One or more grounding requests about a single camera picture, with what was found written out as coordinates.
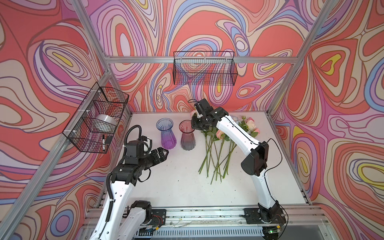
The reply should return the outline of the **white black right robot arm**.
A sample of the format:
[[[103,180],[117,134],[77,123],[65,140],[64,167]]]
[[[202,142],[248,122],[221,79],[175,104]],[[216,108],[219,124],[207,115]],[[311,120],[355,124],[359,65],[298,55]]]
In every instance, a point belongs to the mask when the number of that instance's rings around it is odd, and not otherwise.
[[[192,128],[195,130],[209,130],[217,128],[230,138],[245,154],[241,162],[243,171],[251,176],[258,193],[258,206],[261,221],[269,224],[280,221],[286,224],[287,219],[284,210],[275,199],[268,184],[267,160],[269,144],[259,142],[242,129],[229,115],[227,111],[219,107],[214,109],[206,99],[200,101],[191,100],[198,114],[192,117]]]

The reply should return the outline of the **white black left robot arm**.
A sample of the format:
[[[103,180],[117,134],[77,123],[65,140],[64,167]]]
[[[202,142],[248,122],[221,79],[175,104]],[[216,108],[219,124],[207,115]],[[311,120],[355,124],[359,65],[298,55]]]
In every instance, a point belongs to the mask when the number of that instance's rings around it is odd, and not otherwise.
[[[144,171],[167,160],[169,151],[152,148],[152,139],[134,125],[128,132],[138,130],[138,138],[124,139],[121,160],[106,177],[107,197],[103,211],[90,238],[92,240],[131,240],[137,232],[153,233],[165,223],[165,215],[154,213],[149,201],[138,200],[128,205],[129,197]]]

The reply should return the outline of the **pink spray rose stem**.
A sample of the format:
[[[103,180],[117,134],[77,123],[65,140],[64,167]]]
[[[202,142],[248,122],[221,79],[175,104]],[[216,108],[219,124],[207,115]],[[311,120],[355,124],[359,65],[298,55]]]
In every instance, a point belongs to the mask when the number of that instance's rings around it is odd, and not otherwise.
[[[226,134],[224,134],[218,128],[215,128],[215,142],[212,145],[212,159],[210,162],[209,177],[211,177],[211,184],[214,181],[220,183],[227,175],[226,165],[229,154],[230,140]]]

